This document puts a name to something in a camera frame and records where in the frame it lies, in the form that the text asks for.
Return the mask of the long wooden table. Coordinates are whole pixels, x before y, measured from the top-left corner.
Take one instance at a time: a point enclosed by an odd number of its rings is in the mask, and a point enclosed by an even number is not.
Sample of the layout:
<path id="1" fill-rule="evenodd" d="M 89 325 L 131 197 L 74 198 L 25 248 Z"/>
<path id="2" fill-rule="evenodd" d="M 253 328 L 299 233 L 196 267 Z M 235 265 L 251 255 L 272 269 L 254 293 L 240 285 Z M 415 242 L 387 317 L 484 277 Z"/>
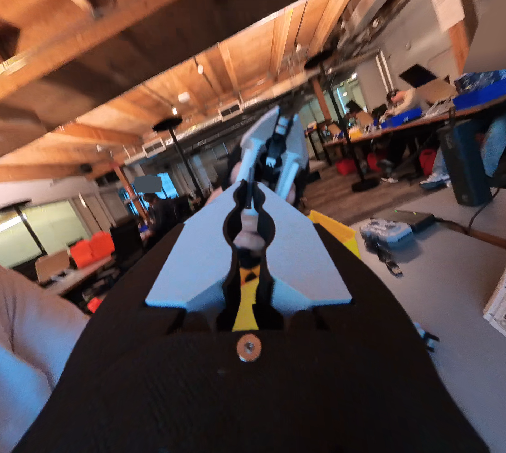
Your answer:
<path id="1" fill-rule="evenodd" d="M 404 123 L 398 127 L 379 129 L 367 134 L 359 135 L 358 137 L 351 139 L 349 143 L 358 144 L 363 141 L 376 140 L 385 137 L 391 133 L 407 131 L 422 126 L 433 125 L 436 123 L 445 123 L 450 120 L 459 121 L 463 119 L 473 118 L 478 116 L 478 114 L 483 112 L 484 110 L 488 110 L 490 108 L 494 108 L 496 106 L 500 106 L 503 104 L 505 104 L 505 95 L 478 106 L 473 106 L 471 108 L 465 108 L 456 111 L 454 116 L 451 116 L 449 111 L 438 116 L 431 116 L 431 117 L 422 116 L 416 120 L 409 121 L 408 123 Z"/>

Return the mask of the black flat device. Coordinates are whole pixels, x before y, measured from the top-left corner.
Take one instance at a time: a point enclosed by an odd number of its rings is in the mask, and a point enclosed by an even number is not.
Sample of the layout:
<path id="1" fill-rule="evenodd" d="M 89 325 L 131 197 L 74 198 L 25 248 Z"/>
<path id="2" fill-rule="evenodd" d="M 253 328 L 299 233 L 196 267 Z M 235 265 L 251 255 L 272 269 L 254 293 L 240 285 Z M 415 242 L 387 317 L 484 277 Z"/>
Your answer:
<path id="1" fill-rule="evenodd" d="M 433 214 L 423 212 L 392 210 L 388 217 L 390 221 L 409 225 L 413 233 L 421 233 L 436 223 Z"/>

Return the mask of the black floor lamp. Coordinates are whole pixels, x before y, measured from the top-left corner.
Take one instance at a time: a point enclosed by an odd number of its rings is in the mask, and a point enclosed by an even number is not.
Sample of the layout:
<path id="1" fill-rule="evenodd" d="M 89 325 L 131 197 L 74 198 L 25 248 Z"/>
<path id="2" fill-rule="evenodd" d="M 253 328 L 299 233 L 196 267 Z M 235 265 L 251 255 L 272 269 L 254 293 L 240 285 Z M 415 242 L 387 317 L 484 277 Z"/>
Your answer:
<path id="1" fill-rule="evenodd" d="M 175 135 L 174 129 L 178 127 L 182 123 L 183 119 L 178 115 L 172 115 L 159 123 L 157 123 L 155 126 L 152 127 L 153 132 L 155 133 L 162 133 L 162 132 L 168 132 L 171 136 L 171 139 L 173 140 L 173 145 L 175 146 L 190 178 L 192 179 L 192 182 L 195 186 L 196 194 L 198 198 L 200 199 L 200 202 L 203 203 L 205 196 L 203 193 L 202 188 L 200 187 L 200 184 L 184 154 L 184 151 L 182 147 L 180 146 L 180 143 Z"/>

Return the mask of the grey toy hub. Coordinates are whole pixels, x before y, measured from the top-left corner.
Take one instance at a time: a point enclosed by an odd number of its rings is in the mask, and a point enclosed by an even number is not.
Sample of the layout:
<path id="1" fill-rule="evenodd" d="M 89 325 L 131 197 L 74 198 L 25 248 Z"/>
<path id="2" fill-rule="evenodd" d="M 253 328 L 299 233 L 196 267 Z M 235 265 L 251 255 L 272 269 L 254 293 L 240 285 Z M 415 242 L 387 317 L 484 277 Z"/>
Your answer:
<path id="1" fill-rule="evenodd" d="M 359 228 L 366 242 L 377 243 L 386 249 L 398 249 L 414 240 L 411 226 L 404 222 L 373 218 Z"/>

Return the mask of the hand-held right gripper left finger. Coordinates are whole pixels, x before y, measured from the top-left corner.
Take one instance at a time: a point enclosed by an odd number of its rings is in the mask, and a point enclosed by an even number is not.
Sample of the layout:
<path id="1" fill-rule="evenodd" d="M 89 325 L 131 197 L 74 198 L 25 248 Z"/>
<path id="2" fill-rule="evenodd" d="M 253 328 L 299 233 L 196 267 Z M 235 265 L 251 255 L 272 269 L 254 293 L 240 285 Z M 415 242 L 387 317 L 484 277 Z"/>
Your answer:
<path id="1" fill-rule="evenodd" d="M 241 301 L 234 240 L 242 231 L 248 187 L 244 180 L 235 183 L 183 225 L 146 305 L 200 313 L 217 330 L 233 329 Z"/>

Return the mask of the grey desk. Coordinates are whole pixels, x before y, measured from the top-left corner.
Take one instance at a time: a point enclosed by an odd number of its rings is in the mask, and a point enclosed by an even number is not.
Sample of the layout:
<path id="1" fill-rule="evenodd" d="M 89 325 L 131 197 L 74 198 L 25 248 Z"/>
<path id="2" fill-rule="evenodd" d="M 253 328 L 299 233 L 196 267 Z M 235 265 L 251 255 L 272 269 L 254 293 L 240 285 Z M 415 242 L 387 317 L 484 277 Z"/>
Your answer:
<path id="1" fill-rule="evenodd" d="M 436 223 L 400 251 L 394 277 L 356 235 L 362 260 L 409 316 L 440 338 L 432 360 L 489 446 L 505 452 L 505 336 L 483 310 L 505 270 L 505 249 Z"/>

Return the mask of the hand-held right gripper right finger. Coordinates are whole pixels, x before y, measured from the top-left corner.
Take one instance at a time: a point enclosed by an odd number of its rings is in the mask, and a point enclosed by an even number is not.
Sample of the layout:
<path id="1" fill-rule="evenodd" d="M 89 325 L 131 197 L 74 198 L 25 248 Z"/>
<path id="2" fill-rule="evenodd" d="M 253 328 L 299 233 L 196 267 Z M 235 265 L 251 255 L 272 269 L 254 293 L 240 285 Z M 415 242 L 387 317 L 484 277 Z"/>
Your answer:
<path id="1" fill-rule="evenodd" d="M 300 311 L 348 305 L 352 296 L 314 223 L 261 183 L 254 184 L 260 256 L 254 317 L 259 330 L 282 330 Z"/>

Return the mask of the yellow plastic bin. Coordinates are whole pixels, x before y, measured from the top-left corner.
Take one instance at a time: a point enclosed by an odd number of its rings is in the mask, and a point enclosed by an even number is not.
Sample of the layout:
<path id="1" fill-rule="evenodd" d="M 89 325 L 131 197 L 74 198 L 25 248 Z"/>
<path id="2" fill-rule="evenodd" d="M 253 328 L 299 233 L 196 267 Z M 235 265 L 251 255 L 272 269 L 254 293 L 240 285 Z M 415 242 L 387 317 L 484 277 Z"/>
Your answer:
<path id="1" fill-rule="evenodd" d="M 341 242 L 358 259 L 361 255 L 356 240 L 356 231 L 315 210 L 311 210 L 308 218 L 325 228 L 336 240 Z M 256 290 L 260 278 L 260 265 L 254 265 L 255 259 L 248 251 L 241 250 L 239 255 L 239 270 L 241 284 L 241 299 L 232 331 L 258 330 L 254 316 L 253 305 L 256 304 Z"/>

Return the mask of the person's white shirt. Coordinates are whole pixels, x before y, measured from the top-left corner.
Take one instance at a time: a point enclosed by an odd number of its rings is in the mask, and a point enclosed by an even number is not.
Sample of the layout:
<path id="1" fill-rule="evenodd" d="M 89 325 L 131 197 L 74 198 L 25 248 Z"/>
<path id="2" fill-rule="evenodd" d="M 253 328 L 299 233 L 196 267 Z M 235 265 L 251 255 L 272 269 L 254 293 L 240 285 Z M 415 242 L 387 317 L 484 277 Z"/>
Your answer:
<path id="1" fill-rule="evenodd" d="M 1 452 L 11 452 L 59 382 L 89 317 L 1 267 Z"/>

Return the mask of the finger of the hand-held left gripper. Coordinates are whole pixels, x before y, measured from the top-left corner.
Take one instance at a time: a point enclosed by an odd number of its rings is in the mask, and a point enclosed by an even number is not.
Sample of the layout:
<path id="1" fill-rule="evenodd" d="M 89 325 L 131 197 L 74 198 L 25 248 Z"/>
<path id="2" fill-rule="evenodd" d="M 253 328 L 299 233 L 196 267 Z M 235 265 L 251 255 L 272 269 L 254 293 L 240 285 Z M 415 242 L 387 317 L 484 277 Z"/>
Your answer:
<path id="1" fill-rule="evenodd" d="M 280 151 L 281 158 L 275 193 L 281 198 L 288 198 L 294 186 L 295 195 L 300 195 L 307 181 L 309 154 L 305 129 L 298 114 L 278 117 L 272 144 L 276 145 L 276 151 Z"/>
<path id="2" fill-rule="evenodd" d="M 255 167 L 255 180 L 256 180 L 256 160 L 264 147 L 265 138 L 261 136 L 262 130 L 258 128 L 256 122 L 243 136 L 241 148 L 241 164 L 237 173 L 236 180 L 247 180 L 248 170 L 250 167 Z"/>

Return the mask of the blue plastic bin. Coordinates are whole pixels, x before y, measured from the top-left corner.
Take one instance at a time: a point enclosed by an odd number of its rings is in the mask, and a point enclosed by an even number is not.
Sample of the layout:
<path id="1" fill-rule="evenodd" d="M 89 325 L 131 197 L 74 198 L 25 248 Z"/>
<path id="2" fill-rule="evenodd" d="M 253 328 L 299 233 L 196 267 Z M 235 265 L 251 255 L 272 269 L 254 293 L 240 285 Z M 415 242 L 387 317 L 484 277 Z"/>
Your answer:
<path id="1" fill-rule="evenodd" d="M 397 128 L 402 125 L 405 125 L 411 121 L 415 121 L 419 118 L 421 118 L 423 115 L 422 109 L 418 106 L 415 108 L 412 108 L 408 111 L 405 111 L 403 113 L 397 114 L 397 115 L 391 115 L 387 117 L 381 124 L 381 129 L 388 129 L 388 128 Z"/>
<path id="2" fill-rule="evenodd" d="M 505 96 L 505 70 L 473 72 L 454 80 L 456 111 L 473 108 Z"/>

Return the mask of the person's left hand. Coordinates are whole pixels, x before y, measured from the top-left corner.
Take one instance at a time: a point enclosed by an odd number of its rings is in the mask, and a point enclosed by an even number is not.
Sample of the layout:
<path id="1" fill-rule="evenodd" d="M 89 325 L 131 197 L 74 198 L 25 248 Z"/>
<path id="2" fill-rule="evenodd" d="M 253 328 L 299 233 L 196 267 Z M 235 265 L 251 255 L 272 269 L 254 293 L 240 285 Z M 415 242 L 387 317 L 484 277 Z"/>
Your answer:
<path id="1" fill-rule="evenodd" d="M 260 252 L 265 245 L 265 241 L 257 230 L 258 220 L 256 217 L 246 216 L 242 218 L 242 229 L 234 239 L 234 244 L 238 249 Z"/>

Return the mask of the orange plastic crate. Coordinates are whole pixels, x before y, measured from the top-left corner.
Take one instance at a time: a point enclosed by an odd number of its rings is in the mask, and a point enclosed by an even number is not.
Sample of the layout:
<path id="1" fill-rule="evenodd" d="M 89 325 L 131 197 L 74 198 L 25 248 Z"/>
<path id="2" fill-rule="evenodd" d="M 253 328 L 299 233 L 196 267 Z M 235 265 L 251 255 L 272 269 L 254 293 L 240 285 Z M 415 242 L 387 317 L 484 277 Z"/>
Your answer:
<path id="1" fill-rule="evenodd" d="M 109 258 L 115 251 L 115 246 L 111 234 L 100 231 L 93 234 L 90 240 L 75 243 L 69 251 L 77 269 L 83 269 Z"/>

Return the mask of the white air vent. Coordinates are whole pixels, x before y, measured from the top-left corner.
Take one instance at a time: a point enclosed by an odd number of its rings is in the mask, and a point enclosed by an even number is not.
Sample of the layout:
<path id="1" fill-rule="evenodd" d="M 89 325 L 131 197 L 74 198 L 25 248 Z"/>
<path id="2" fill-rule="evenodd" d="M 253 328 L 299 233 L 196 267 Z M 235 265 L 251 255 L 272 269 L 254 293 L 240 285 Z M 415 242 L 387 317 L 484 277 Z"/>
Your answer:
<path id="1" fill-rule="evenodd" d="M 236 99 L 229 104 L 222 104 L 218 107 L 218 114 L 221 121 L 229 121 L 243 113 L 244 104 Z"/>
<path id="2" fill-rule="evenodd" d="M 147 159 L 163 153 L 166 149 L 166 141 L 163 138 L 158 138 L 142 145 L 144 156 Z"/>

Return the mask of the small dark toy piece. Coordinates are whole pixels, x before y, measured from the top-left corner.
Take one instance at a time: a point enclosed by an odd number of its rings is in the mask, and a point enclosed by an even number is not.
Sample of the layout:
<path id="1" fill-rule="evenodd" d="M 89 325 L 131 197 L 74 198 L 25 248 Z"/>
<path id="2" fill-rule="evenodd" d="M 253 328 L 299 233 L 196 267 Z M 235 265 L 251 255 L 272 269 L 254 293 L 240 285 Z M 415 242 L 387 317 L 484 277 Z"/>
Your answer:
<path id="1" fill-rule="evenodd" d="M 403 277 L 403 272 L 395 261 L 391 252 L 381 245 L 375 246 L 376 254 L 381 262 L 387 267 L 389 273 L 396 278 Z"/>

